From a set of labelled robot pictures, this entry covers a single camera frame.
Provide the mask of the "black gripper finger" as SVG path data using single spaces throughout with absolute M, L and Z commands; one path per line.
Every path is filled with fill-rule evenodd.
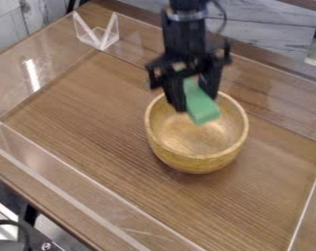
M 185 95 L 183 89 L 183 78 L 175 76 L 175 71 L 161 72 L 161 88 L 168 104 L 176 112 L 185 111 Z
M 199 86 L 212 100 L 217 97 L 220 86 L 221 64 L 219 61 L 200 61 Z

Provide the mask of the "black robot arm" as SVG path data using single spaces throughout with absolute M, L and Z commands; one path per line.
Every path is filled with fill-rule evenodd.
M 216 99 L 221 68 L 231 63 L 229 42 L 224 39 L 215 43 L 207 39 L 208 2 L 225 17 L 216 0 L 168 0 L 160 10 L 162 52 L 145 63 L 145 70 L 150 89 L 162 89 L 176 112 L 188 111 L 184 79 L 196 75 L 199 88 Z

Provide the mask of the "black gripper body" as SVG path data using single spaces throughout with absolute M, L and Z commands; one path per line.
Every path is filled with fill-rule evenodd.
M 183 79 L 199 74 L 200 61 L 231 63 L 229 42 L 207 38 L 207 6 L 168 6 L 160 11 L 161 54 L 145 64 L 150 88 L 161 87 L 161 72 Z

